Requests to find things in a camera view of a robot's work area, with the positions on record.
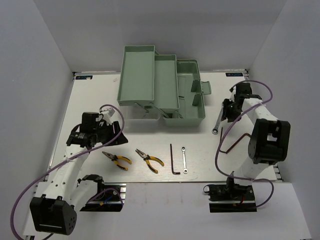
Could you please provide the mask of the yellow handled pliers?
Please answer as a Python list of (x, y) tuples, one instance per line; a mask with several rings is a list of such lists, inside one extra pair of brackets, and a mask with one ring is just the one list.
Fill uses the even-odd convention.
[(159, 159), (159, 158), (157, 158), (157, 157), (155, 157), (155, 156), (150, 156), (150, 155), (144, 153), (143, 151), (141, 151), (141, 150), (139, 150), (139, 149), (136, 149), (135, 152), (146, 162), (148, 168), (149, 168), (153, 173), (155, 173), (155, 174), (158, 174), (158, 170), (155, 169), (154, 167), (152, 167), (150, 161), (157, 162), (157, 163), (159, 163), (162, 167), (165, 166), (164, 162), (163, 162), (161, 159)]
[(102, 151), (102, 154), (105, 155), (107, 158), (109, 158), (119, 169), (123, 171), (128, 171), (128, 168), (121, 165), (120, 160), (125, 161), (130, 165), (132, 164), (132, 161), (125, 156), (115, 155), (105, 151)]

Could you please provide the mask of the large silver ratchet wrench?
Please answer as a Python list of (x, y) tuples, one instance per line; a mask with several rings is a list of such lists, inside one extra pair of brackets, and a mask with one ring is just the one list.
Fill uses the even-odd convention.
[(212, 133), (214, 135), (217, 135), (219, 133), (219, 126), (221, 124), (221, 121), (222, 121), (222, 118), (223, 118), (223, 112), (224, 112), (224, 106), (223, 104), (221, 105), (221, 109), (220, 109), (220, 112), (219, 112), (219, 115), (218, 115), (218, 118), (216, 120), (216, 123), (212, 129)]

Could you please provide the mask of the large brown hex key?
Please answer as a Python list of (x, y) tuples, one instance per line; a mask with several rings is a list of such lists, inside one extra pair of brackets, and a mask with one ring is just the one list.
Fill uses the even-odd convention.
[[(223, 137), (223, 127), (221, 128), (221, 132), (220, 132), (220, 139), (219, 141), (221, 142), (222, 141), (222, 137)], [(249, 133), (244, 133), (237, 141), (235, 141), (226, 151), (224, 150), (219, 150), (220, 153), (223, 153), (223, 154), (228, 154), (237, 144), (240, 143), (240, 141), (244, 138), (244, 137), (249, 137), (251, 138), (252, 135), (249, 134)]]

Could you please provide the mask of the small silver ratchet wrench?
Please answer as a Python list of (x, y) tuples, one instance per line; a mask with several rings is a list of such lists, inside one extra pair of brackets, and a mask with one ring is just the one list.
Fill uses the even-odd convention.
[(186, 148), (183, 146), (181, 148), (181, 151), (182, 151), (182, 159), (183, 159), (183, 173), (187, 174), (188, 169), (187, 169), (187, 161), (186, 161)]

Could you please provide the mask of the green plastic toolbox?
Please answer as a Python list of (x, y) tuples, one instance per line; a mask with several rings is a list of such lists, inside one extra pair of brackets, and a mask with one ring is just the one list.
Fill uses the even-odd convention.
[(206, 118), (205, 95), (211, 84), (202, 81), (196, 59), (159, 54), (154, 45), (126, 45), (117, 102), (146, 114), (162, 115), (167, 127), (198, 127)]

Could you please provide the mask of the small brown hex key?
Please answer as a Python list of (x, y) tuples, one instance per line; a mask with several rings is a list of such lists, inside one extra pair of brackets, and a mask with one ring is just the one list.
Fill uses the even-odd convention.
[(176, 172), (176, 171), (174, 170), (174, 156), (173, 156), (173, 146), (172, 146), (172, 143), (170, 143), (169, 147), (170, 147), (171, 172), (172, 172), (173, 175), (180, 175), (181, 172)]

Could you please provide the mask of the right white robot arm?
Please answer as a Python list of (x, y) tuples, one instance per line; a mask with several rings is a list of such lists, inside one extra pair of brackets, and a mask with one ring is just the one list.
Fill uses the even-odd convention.
[(226, 195), (236, 200), (252, 185), (268, 166), (283, 162), (288, 153), (291, 125), (279, 120), (267, 109), (262, 98), (253, 94), (251, 84), (242, 82), (231, 90), (231, 97), (222, 102), (221, 120), (229, 123), (245, 113), (253, 124), (248, 143), (248, 157), (241, 166), (228, 177)]

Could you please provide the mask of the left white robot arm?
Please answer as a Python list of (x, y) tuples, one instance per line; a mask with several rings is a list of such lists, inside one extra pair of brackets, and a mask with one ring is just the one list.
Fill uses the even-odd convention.
[(66, 141), (65, 163), (54, 170), (53, 179), (39, 197), (33, 197), (29, 208), (38, 232), (70, 235), (78, 212), (94, 199), (105, 196), (103, 177), (78, 175), (95, 148), (128, 143), (122, 133), (123, 124), (111, 121), (103, 112), (84, 112), (81, 123), (70, 132)]

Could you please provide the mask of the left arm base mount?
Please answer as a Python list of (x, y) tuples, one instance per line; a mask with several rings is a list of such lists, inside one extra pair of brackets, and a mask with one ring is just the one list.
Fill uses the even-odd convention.
[(126, 183), (103, 184), (98, 197), (88, 202), (81, 212), (121, 212), (126, 198)]

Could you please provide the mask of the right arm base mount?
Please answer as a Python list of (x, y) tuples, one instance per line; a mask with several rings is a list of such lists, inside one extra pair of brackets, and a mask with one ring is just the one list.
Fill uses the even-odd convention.
[(252, 213), (257, 211), (252, 186), (207, 184), (203, 193), (209, 196), (210, 213)]

